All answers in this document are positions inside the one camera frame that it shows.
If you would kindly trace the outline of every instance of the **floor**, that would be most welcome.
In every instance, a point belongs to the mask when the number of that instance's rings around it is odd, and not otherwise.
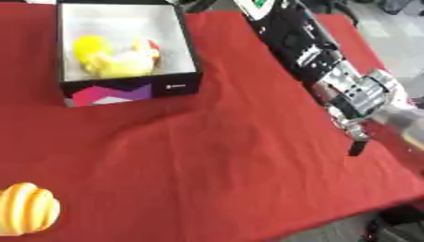
[[[424,9],[416,0],[399,15],[382,12],[375,4],[355,4],[359,31],[386,68],[398,78],[412,97],[424,96]],[[218,0],[213,10],[237,9],[231,0]],[[358,242],[373,213],[342,219],[326,226],[281,239],[281,242]]]

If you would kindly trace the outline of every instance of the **black box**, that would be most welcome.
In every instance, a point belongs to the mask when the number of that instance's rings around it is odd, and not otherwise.
[[[195,94],[202,78],[198,56],[179,7],[161,0],[62,0],[58,4],[60,84],[71,107]],[[73,54],[86,35],[130,45],[145,38],[159,45],[161,58],[151,76],[97,78],[88,75]]]

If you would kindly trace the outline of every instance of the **table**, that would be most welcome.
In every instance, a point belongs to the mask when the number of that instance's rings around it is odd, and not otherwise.
[[[265,241],[424,195],[379,143],[346,157],[349,139],[238,13],[187,16],[198,95],[70,109],[54,7],[0,10],[0,185],[62,203],[51,229],[10,241]],[[344,17],[320,20],[361,72],[382,67]]]

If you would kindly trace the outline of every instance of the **orange and white object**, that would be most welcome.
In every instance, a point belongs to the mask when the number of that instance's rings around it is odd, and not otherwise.
[[[0,236],[19,236],[49,228],[61,206],[53,194],[33,183],[14,184],[0,191]]]

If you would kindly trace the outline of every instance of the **yellow plush toy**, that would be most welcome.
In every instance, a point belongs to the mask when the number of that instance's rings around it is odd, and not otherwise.
[[[74,42],[74,56],[96,78],[129,78],[151,75],[159,61],[159,47],[135,40],[132,49],[113,55],[112,45],[100,36],[83,36]]]
[[[33,183],[18,183],[0,192],[0,236],[18,236],[49,228],[61,211],[53,194]]]

